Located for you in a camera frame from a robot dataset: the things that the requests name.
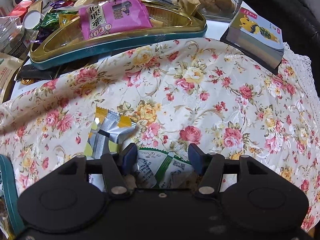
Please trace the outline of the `green white snack packet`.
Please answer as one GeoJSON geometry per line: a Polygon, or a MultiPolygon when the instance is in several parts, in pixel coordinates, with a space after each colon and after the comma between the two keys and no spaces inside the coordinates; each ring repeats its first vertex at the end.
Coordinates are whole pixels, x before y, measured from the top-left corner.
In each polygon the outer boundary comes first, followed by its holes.
{"type": "Polygon", "coordinates": [[[155,148],[140,148],[132,168],[137,186],[147,189],[178,188],[193,170],[189,161],[155,148]]]}

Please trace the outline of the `silver yellow snack packet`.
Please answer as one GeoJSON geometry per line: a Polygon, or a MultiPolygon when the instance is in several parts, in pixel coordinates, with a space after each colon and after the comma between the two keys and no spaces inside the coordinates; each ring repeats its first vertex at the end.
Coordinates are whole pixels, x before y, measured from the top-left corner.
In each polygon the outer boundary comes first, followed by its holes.
{"type": "Polygon", "coordinates": [[[136,123],[128,116],[97,107],[84,155],[90,159],[100,159],[103,154],[119,153],[123,142],[135,129],[136,123]]]}

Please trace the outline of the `floral tablecloth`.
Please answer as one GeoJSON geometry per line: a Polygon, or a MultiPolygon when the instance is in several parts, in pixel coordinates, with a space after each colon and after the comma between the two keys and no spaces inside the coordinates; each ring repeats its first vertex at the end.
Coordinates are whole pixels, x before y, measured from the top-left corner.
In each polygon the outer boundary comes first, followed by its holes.
{"type": "Polygon", "coordinates": [[[319,223],[319,98],[307,56],[285,47],[274,75],[217,40],[174,40],[39,82],[1,105],[1,154],[17,193],[89,155],[97,107],[136,123],[128,142],[170,153],[161,187],[195,183],[182,175],[189,144],[232,160],[246,154],[306,194],[304,230],[319,223]]]}

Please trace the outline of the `gold teal empty tin tray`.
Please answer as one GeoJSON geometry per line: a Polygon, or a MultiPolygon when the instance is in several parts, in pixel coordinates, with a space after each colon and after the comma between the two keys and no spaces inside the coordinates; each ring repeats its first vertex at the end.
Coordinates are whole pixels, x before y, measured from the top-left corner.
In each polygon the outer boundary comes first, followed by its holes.
{"type": "Polygon", "coordinates": [[[24,223],[17,208],[18,194],[14,169],[9,158],[4,155],[1,155],[1,191],[3,192],[13,233],[18,235],[24,230],[24,223]]]}

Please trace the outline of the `black remote control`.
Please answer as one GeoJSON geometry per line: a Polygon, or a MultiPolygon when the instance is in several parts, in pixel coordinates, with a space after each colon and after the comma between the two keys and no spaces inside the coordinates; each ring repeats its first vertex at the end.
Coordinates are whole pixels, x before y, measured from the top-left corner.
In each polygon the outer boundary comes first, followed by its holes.
{"type": "Polygon", "coordinates": [[[58,77],[65,68],[57,66],[45,70],[39,70],[32,64],[26,64],[17,74],[17,80],[34,79],[34,80],[53,80],[58,77]]]}

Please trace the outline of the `card box yellow print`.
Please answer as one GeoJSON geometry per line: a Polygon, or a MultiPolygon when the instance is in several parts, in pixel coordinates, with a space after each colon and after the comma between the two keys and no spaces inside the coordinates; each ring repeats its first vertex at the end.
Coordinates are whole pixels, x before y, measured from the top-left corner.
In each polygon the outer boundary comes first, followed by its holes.
{"type": "Polygon", "coordinates": [[[242,51],[273,74],[278,74],[284,55],[281,29],[256,13],[240,8],[220,41],[242,51]]]}

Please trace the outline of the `gold teal snack tray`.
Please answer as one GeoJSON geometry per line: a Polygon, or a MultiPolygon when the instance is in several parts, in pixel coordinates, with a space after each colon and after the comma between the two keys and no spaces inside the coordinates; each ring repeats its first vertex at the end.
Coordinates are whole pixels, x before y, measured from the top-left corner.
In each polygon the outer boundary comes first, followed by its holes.
{"type": "Polygon", "coordinates": [[[159,21],[162,26],[118,32],[85,40],[78,16],[55,30],[41,44],[31,45],[32,64],[40,70],[45,70],[106,52],[180,38],[203,37],[207,31],[206,19],[199,12],[188,16],[175,8],[151,2],[144,4],[150,19],[159,21]]]}

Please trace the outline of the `brown paper bag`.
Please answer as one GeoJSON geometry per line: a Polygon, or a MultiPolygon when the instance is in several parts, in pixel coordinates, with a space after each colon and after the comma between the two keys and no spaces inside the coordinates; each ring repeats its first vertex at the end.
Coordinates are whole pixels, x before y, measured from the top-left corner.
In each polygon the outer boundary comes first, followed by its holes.
{"type": "Polygon", "coordinates": [[[23,60],[1,53],[1,103],[8,101],[14,85],[14,76],[23,60]]]}

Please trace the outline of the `pink snack packet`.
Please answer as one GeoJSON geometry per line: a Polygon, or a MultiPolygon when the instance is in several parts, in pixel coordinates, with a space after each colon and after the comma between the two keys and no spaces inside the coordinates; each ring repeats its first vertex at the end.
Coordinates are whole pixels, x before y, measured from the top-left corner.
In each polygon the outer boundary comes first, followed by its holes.
{"type": "Polygon", "coordinates": [[[152,28],[146,6],[140,0],[109,0],[79,9],[85,40],[107,34],[152,28]]]}

